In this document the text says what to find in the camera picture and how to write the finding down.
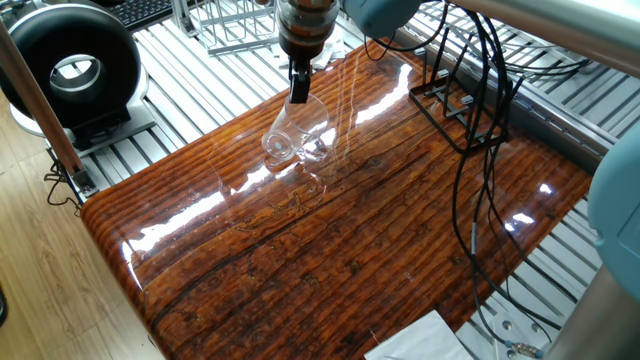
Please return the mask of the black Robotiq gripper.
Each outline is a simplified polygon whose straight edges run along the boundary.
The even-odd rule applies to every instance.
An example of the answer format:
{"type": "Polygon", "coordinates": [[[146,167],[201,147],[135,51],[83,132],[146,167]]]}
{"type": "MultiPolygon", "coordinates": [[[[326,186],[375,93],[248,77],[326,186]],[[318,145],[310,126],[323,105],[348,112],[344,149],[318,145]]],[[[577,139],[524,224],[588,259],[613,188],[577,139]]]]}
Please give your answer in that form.
{"type": "Polygon", "coordinates": [[[307,102],[311,84],[308,63],[330,37],[339,13],[336,2],[277,2],[279,42],[289,60],[289,102],[307,102]]]}

